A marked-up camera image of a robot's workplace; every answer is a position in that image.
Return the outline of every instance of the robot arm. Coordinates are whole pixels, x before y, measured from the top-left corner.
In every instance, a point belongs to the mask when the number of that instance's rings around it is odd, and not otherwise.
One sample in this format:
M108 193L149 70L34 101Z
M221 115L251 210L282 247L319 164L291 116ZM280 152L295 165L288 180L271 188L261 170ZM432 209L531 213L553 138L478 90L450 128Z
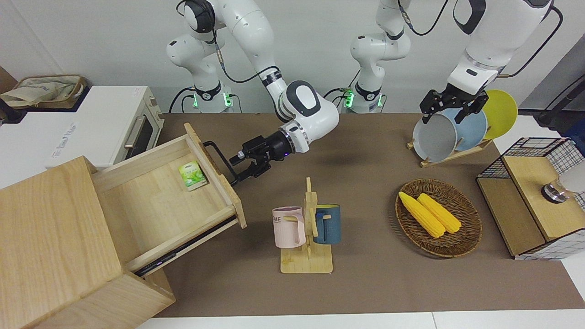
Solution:
M468 0L472 14L457 24L470 35L459 64L443 92L430 90L420 107L425 123L447 108L461 108L455 121L479 113L487 102L485 87L492 83L550 10L552 0Z
M252 160L239 180L263 174L272 160L282 161L291 153L309 151L309 144L337 126L339 114L332 102L306 81L285 83L274 62L274 33L253 0L185 1L185 18L197 33L216 35L215 29L224 27L231 32L274 101L277 116L285 122L267 138L258 136L244 143L238 155L230 159L232 165Z
M193 79L195 97L203 113L221 113L226 105L223 94L226 86L218 78L214 66L203 62L203 58L215 53L215 45L196 39L200 35L194 32L181 35L167 45L167 55L176 66L186 68ZM224 45L218 39L219 46Z
M402 4L407 8L410 0ZM360 64L360 74L352 86L354 97L350 109L356 113L370 113L378 104L386 72L380 60L397 60L410 51L410 38L404 34L404 20L397 0L380 0L376 24L384 33L361 35L353 39L351 53Z

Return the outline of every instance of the brown tablecloth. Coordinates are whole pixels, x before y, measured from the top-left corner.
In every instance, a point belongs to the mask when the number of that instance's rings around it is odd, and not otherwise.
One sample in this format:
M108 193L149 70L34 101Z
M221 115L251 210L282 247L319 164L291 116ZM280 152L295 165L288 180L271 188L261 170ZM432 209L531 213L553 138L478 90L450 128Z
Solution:
M166 266L177 302L158 316L583 308L560 262L510 258L475 182L497 158L495 146L422 169L405 147L419 117L342 115L339 126L308 153L273 162L258 179L238 184L248 227L232 227ZM270 114L171 114L160 143L183 135L185 122L227 157L280 125ZM279 270L271 209L302 205L305 177L311 177L321 203L341 205L343 239L332 248L330 275ZM399 188L423 177L451 183L477 208L483 238L471 254L431 258L388 219Z

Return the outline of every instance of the corn cob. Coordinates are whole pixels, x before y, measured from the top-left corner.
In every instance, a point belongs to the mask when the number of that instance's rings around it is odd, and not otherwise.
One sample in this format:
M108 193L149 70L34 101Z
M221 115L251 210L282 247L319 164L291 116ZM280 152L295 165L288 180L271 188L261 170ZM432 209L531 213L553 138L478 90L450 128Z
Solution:
M447 232L455 233L461 228L461 222L453 216L447 209L445 209L440 203L433 200L430 196L422 193L418 197L420 202L431 214L435 215L436 219L443 224Z
M398 192L398 195L408 212L433 238L439 238L445 234L445 227L441 222L416 199L404 192Z

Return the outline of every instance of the oven door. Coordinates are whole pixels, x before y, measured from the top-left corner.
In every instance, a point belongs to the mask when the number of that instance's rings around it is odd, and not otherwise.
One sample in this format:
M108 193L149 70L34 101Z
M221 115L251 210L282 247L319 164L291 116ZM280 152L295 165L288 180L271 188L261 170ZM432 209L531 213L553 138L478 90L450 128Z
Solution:
M124 143L124 148L127 150L125 159L130 159L153 148L159 132L159 127L152 124L147 114L137 116L130 135Z

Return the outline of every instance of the wooden cabinet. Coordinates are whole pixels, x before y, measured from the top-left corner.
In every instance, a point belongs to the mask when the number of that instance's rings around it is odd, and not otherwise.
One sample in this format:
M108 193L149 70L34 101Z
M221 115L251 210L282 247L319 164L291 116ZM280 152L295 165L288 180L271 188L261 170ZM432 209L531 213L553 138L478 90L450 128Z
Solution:
M562 259L585 245L585 213L575 198L547 201L542 186L559 174L544 156L503 156L510 178L478 178L495 223L515 259Z
M0 190L0 328L135 328L174 302L164 265L246 226L185 128L102 172L79 157ZM193 160L209 183L189 192L178 167Z

